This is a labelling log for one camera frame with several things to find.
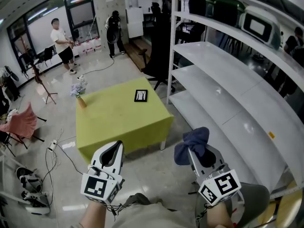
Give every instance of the black shorts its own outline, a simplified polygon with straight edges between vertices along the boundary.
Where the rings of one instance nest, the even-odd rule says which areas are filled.
[[[71,47],[68,47],[64,51],[58,54],[64,64],[69,64],[70,60],[73,59],[73,51]]]

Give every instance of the yellow-green tablecloth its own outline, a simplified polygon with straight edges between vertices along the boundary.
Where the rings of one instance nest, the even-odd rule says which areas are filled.
[[[134,102],[137,89],[148,90],[147,102]],[[174,118],[145,77],[82,98],[87,107],[76,106],[76,141],[87,163],[112,141],[123,141],[125,153],[164,141]]]

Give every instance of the white metal shelf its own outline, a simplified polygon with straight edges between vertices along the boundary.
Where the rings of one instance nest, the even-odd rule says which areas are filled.
[[[180,44],[173,49],[227,90],[267,134],[273,133],[276,148],[300,185],[304,180],[304,125],[280,94],[244,63],[211,43]]]
[[[251,35],[243,32],[242,30],[232,27],[230,25],[221,23],[214,19],[206,18],[187,12],[172,11],[172,14],[181,17],[183,19],[193,20],[200,24],[204,24],[216,30],[219,30],[227,35],[230,35],[241,42],[244,42],[248,46],[252,47],[257,52],[264,55],[270,61],[275,63],[280,69],[282,69],[304,92],[304,68],[302,68],[290,55],[285,53],[281,48],[274,50],[262,42],[258,41]]]
[[[237,150],[188,91],[171,95],[170,100],[192,129],[203,126],[209,129],[208,144],[221,152],[225,162],[231,169],[236,170],[237,176],[242,182],[257,184],[255,177]]]
[[[172,75],[220,127],[257,181],[272,191],[286,163],[261,126],[235,98],[197,66],[173,70]]]

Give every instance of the dark blue cloth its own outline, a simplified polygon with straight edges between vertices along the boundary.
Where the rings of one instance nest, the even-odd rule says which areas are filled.
[[[174,161],[178,165],[190,165],[188,148],[195,151],[199,157],[202,157],[208,143],[209,129],[207,127],[200,127],[191,132],[184,133],[182,138],[184,142],[175,146]]]

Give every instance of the chair armrest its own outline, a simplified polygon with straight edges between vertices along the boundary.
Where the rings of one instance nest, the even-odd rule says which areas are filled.
[[[146,53],[146,51],[147,51],[147,49],[143,49],[138,53],[138,55],[143,56]]]

